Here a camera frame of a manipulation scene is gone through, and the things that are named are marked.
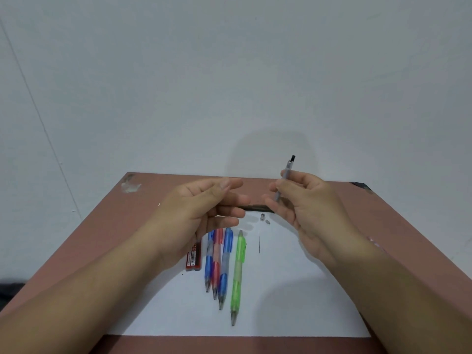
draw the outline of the white paper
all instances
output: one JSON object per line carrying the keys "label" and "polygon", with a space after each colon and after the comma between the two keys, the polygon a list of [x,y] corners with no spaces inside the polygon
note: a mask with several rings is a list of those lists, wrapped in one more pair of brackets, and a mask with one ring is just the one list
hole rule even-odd
{"label": "white paper", "polygon": [[[307,254],[296,231],[275,214],[248,212],[233,228],[227,298],[218,309],[205,292],[207,236],[201,271],[185,259],[160,274],[110,334],[134,336],[369,337],[354,304],[323,265]],[[230,323],[231,291],[239,230],[246,237],[241,304]]]}

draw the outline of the brown table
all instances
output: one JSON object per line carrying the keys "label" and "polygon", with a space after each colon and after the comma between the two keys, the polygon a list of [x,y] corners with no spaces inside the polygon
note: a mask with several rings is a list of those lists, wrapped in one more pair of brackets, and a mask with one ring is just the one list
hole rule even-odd
{"label": "brown table", "polygon": [[[141,226],[174,186],[199,176],[128,173],[68,237],[2,311],[12,311],[39,292],[83,267]],[[237,192],[261,203],[271,179],[244,179]],[[141,184],[135,192],[130,185]],[[440,296],[472,318],[472,281],[403,217],[370,190],[331,183],[366,236]],[[133,337],[106,335],[93,353],[384,353],[375,338],[294,337]]]}

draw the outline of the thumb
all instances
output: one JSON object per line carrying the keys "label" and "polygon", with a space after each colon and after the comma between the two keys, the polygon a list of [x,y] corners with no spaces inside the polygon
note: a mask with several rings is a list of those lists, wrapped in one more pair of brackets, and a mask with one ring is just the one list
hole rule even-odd
{"label": "thumb", "polygon": [[277,190],[280,191],[280,194],[289,199],[294,206],[300,205],[306,192],[305,188],[286,179],[278,179],[275,181],[275,186],[277,187]]}
{"label": "thumb", "polygon": [[203,193],[194,196],[192,199],[192,210],[195,217],[201,217],[206,214],[211,208],[218,205],[226,196],[230,188],[230,179],[222,178],[218,183],[213,185],[210,189]]}

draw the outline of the fingernail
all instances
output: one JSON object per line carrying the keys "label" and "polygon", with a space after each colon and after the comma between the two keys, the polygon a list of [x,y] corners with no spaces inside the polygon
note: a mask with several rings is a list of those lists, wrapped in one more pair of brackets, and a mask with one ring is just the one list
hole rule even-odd
{"label": "fingernail", "polygon": [[229,186],[229,183],[230,183],[230,179],[228,177],[223,178],[223,180],[221,180],[221,183],[220,183],[221,189],[223,190],[226,189]]}

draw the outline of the metal tip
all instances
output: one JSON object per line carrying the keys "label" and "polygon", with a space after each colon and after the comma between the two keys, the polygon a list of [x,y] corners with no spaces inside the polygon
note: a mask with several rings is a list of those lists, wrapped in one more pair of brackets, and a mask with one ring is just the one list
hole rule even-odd
{"label": "metal tip", "polygon": [[237,313],[232,310],[231,311],[231,326],[234,327],[234,325],[236,324],[236,317],[237,317]]}

